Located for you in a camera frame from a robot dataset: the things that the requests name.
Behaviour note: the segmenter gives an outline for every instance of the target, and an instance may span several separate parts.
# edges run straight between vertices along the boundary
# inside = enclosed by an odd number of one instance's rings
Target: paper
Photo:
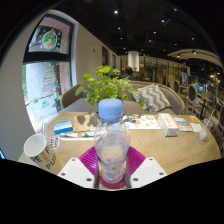
[[[74,121],[76,132],[90,131],[91,129],[95,129],[98,124],[96,113],[74,116]]]
[[[173,117],[173,119],[177,122],[178,125],[186,125],[187,122],[182,117]]]
[[[190,125],[193,128],[194,132],[197,132],[197,133],[201,132],[201,125],[200,124],[190,123]]]
[[[173,117],[175,121],[186,122],[182,117]]]
[[[193,131],[193,129],[191,128],[191,126],[179,126],[179,131]]]
[[[200,120],[198,118],[196,118],[195,116],[189,116],[189,117],[194,122],[200,122]]]
[[[161,129],[154,116],[127,116],[123,121],[128,129]]]

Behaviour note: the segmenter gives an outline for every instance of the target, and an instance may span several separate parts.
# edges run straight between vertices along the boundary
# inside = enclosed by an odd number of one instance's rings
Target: white box
[[[158,123],[165,136],[177,136],[179,126],[169,113],[159,113]]]

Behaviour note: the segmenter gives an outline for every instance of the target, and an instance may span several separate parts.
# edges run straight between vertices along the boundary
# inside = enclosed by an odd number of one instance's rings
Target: cushion
[[[133,95],[136,103],[138,103],[138,101],[141,99],[140,93],[139,92],[138,93],[132,93],[132,95]],[[148,107],[147,107],[147,105],[145,103],[144,103],[144,106],[142,107],[142,109],[143,110],[147,110],[148,109]]]
[[[140,92],[140,97],[148,106],[150,112],[158,112],[171,106],[168,99],[160,91],[158,85],[144,88]]]
[[[142,87],[142,88],[138,88],[137,90],[138,90],[138,91],[141,91],[141,90],[143,90],[143,89],[147,89],[147,88],[149,88],[149,86],[144,86],[144,87]],[[132,95],[133,95],[133,97],[134,97],[136,103],[138,103],[138,101],[141,99],[140,92],[138,92],[138,93],[132,93]],[[147,109],[148,109],[148,106],[144,103],[144,106],[142,107],[142,109],[143,109],[143,110],[147,110]]]

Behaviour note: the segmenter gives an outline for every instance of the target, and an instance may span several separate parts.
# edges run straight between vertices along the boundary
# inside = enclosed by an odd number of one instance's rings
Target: menu card
[[[128,129],[161,129],[154,116],[125,115],[123,121]]]

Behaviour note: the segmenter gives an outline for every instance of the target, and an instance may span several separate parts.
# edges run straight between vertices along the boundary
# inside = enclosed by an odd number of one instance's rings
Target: potted plant
[[[87,92],[86,101],[88,104],[92,106],[95,103],[99,103],[100,100],[115,98],[120,99],[122,102],[124,100],[129,100],[128,96],[125,94],[126,88],[130,93],[136,93],[138,90],[131,86],[130,80],[127,78],[118,79],[118,76],[115,78],[111,78],[109,76],[104,76],[104,73],[108,73],[110,71],[109,65],[100,66],[96,69],[96,78],[92,78],[90,73],[86,73],[83,75],[83,81],[81,84],[88,82],[88,88],[90,90],[85,90],[82,86],[80,86],[75,95],[79,95],[81,92]],[[115,74],[119,73],[118,69],[113,69]],[[143,107],[144,102],[139,100],[138,104]]]

